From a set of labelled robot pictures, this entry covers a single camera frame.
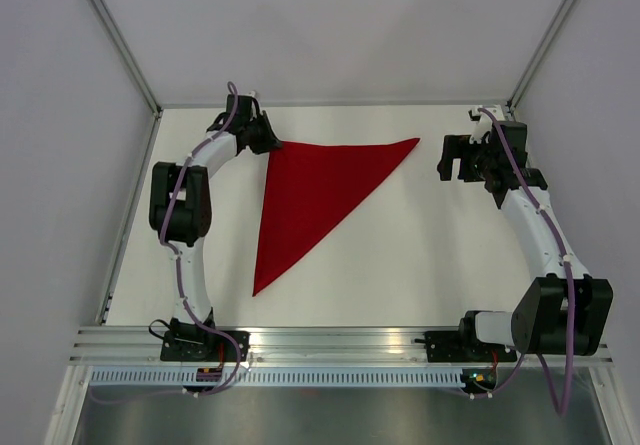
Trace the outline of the red cloth napkin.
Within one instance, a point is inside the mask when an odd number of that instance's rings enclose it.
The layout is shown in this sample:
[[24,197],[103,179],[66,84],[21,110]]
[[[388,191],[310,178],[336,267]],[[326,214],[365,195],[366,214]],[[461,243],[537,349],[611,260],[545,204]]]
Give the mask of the red cloth napkin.
[[298,263],[369,197],[419,144],[285,142],[269,155],[253,294]]

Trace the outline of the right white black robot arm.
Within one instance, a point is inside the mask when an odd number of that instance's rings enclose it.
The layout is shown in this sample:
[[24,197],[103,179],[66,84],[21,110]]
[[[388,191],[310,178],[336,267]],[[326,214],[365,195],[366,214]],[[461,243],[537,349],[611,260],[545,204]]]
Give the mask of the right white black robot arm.
[[613,301],[609,281],[593,277],[568,245],[542,172],[527,164],[526,125],[474,119],[472,134],[445,136],[439,177],[483,183],[516,235],[532,283],[512,312],[468,311],[459,353],[478,360],[495,344],[524,354],[594,355]]

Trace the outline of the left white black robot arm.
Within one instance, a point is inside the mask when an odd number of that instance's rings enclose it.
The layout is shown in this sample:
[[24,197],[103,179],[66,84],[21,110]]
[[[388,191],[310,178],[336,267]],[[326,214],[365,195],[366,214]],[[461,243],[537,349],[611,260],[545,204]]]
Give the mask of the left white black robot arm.
[[204,241],[213,218],[210,179],[245,150],[261,155],[281,148],[255,94],[230,92],[225,110],[183,160],[152,167],[149,225],[172,262],[171,322],[192,327],[183,348],[195,360],[209,360],[218,349],[204,272]]

